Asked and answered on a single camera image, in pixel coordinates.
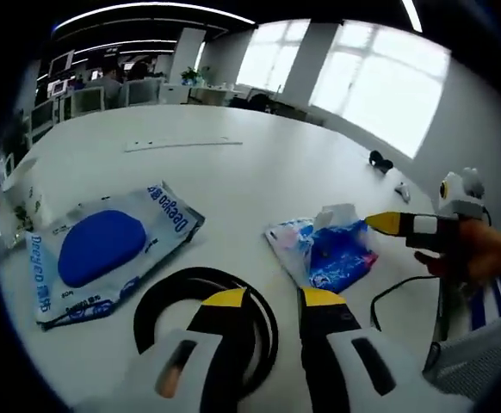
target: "cable wire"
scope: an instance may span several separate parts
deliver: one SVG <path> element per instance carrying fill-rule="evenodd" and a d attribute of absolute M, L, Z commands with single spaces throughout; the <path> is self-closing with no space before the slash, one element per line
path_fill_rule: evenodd
<path fill-rule="evenodd" d="M 149 288 L 138 303 L 133 318 L 133 334 L 141 354 L 155 342 L 155 323 L 170 305 L 185 299 L 204 300 L 215 293 L 244 287 L 252 298 L 250 317 L 260 340 L 260 357 L 249 379 L 243 383 L 239 398 L 254 392 L 266 380 L 275 364 L 279 331 L 274 312 L 256 288 L 231 274 L 214 268 L 185 268 Z"/>
<path fill-rule="evenodd" d="M 405 280 L 402 280 L 400 281 L 399 283 L 397 284 L 394 284 L 393 286 L 391 286 L 390 288 L 386 289 L 385 291 L 383 291 L 382 293 L 380 294 L 377 294 L 372 300 L 371 300 L 371 306 L 370 306 L 370 311 L 371 311 L 371 323 L 373 323 L 373 326 L 378 330 L 378 331 L 382 331 L 382 329 L 380 328 L 380 325 L 379 325 L 379 319 L 377 318 L 377 313 L 375 312 L 374 310 L 374 305 L 375 303 L 379 300 L 379 299 L 382 299 L 385 295 L 391 293 L 392 291 L 394 291 L 396 288 L 399 288 L 401 286 L 403 286 L 406 282 L 409 282 L 409 281 L 414 281 L 414 280 L 429 280 L 429 279 L 432 279 L 432 278 L 438 278 L 437 276 L 435 275 L 428 275 L 426 277 L 411 277 L 411 278 L 407 278 Z"/>
<path fill-rule="evenodd" d="M 488 211 L 488 209 L 487 209 L 485 206 L 483 206 L 483 207 L 482 207 L 482 211 L 483 211 L 483 212 L 487 215 L 487 217 L 488 217 L 488 225 L 489 225 L 489 226 L 492 226 L 492 216 L 490 215 L 490 212 Z"/>

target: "white tabletop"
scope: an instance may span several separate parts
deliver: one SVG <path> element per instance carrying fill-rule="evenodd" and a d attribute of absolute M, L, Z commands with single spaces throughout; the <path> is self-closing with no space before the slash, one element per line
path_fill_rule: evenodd
<path fill-rule="evenodd" d="M 226 136 L 242 145 L 191 146 L 125 153 L 134 139 Z M 110 317 L 42 331 L 34 322 L 34 287 L 25 251 L 7 258 L 0 279 L 9 312 L 32 360 L 68 403 L 102 395 L 119 383 L 137 355 L 133 314 L 157 280 L 192 266 L 219 268 L 248 281 L 271 305 L 280 331 L 279 354 L 265 384 L 240 411 L 311 411 L 300 364 L 297 296 L 263 237 L 268 223 L 315 216 L 322 206 L 352 202 L 361 217 L 400 210 L 432 213 L 430 199 L 411 184 L 411 203 L 394 193 L 405 180 L 380 175 L 368 152 L 318 126 L 236 108 L 140 106 L 110 110 L 58 124 L 29 152 L 39 158 L 46 203 L 59 216 L 78 202 L 122 194 L 165 180 L 206 217 L 181 253 Z M 371 299 L 392 284 L 426 275 L 401 239 L 376 235 L 378 262 L 343 292 L 362 326 Z M 437 280 L 406 284 L 377 305 L 380 325 L 421 365 L 436 320 Z M 161 317 L 158 334 L 187 327 L 195 304 L 178 303 Z"/>

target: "black cable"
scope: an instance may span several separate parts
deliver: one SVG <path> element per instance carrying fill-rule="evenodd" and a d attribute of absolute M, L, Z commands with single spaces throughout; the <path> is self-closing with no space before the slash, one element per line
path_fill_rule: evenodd
<path fill-rule="evenodd" d="M 388 293 L 394 291 L 396 288 L 398 287 L 401 287 L 403 286 L 406 282 L 409 282 L 409 281 L 413 281 L 413 280 L 429 280 L 431 278 L 438 278 L 436 277 L 435 275 L 429 275 L 429 276 L 426 276 L 426 277 L 411 277 L 411 278 L 407 278 L 403 281 L 400 281 L 399 283 L 397 284 L 394 284 L 393 286 L 391 286 L 390 288 L 386 289 L 385 291 L 383 291 L 382 293 L 376 295 L 372 300 L 371 300 L 371 306 L 370 306 L 370 311 L 371 311 L 371 323 L 373 323 L 373 326 L 378 330 L 378 331 L 382 331 L 382 329 L 380 328 L 380 325 L 379 325 L 379 319 L 377 318 L 377 313 L 375 312 L 374 310 L 374 304 L 379 300 L 379 299 L 382 299 L 385 295 L 387 295 Z"/>
<path fill-rule="evenodd" d="M 485 206 L 482 207 L 482 211 L 488 216 L 488 225 L 492 226 L 492 216 L 490 215 L 490 212 Z"/>
<path fill-rule="evenodd" d="M 185 268 L 159 281 L 147 290 L 138 303 L 133 317 L 133 334 L 141 354 L 155 342 L 155 323 L 170 305 L 184 299 L 204 300 L 220 291 L 244 287 L 250 293 L 249 311 L 260 338 L 260 357 L 257 368 L 243 383 L 244 398 L 266 380 L 277 357 L 279 331 L 274 312 L 264 297 L 250 284 L 214 268 Z"/>

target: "office chair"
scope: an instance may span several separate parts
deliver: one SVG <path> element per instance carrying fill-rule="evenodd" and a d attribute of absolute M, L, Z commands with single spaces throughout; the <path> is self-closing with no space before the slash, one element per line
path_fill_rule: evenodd
<path fill-rule="evenodd" d="M 87 88 L 72 92 L 71 117 L 102 112 L 105 110 L 103 87 Z"/>
<path fill-rule="evenodd" d="M 158 103 L 158 79 L 131 80 L 121 90 L 121 107 Z"/>
<path fill-rule="evenodd" d="M 27 149 L 33 147 L 55 125 L 54 100 L 50 99 L 34 108 L 28 116 Z"/>
<path fill-rule="evenodd" d="M 438 390 L 478 400 L 501 373 L 501 318 L 462 338 L 438 343 L 427 365 L 423 375 Z"/>
<path fill-rule="evenodd" d="M 180 105 L 188 102 L 189 86 L 181 84 L 168 84 L 161 85 L 158 91 L 158 102 L 161 105 Z"/>

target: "plastic bag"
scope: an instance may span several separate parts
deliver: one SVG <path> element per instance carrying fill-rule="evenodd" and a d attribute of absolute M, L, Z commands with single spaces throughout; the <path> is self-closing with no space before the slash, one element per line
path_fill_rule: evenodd
<path fill-rule="evenodd" d="M 325 206 L 315 219 L 293 219 L 268 227 L 269 244 L 299 286 L 340 293 L 377 260 L 370 231 L 352 204 Z"/>
<path fill-rule="evenodd" d="M 121 211 L 139 220 L 145 229 L 145 247 L 132 260 L 100 278 L 80 288 L 68 287 L 58 270 L 65 237 L 76 223 L 103 210 Z M 107 316 L 141 282 L 145 273 L 189 242 L 204 220 L 163 182 L 130 194 L 79 204 L 45 230 L 27 232 L 35 281 L 36 322 L 50 328 Z"/>

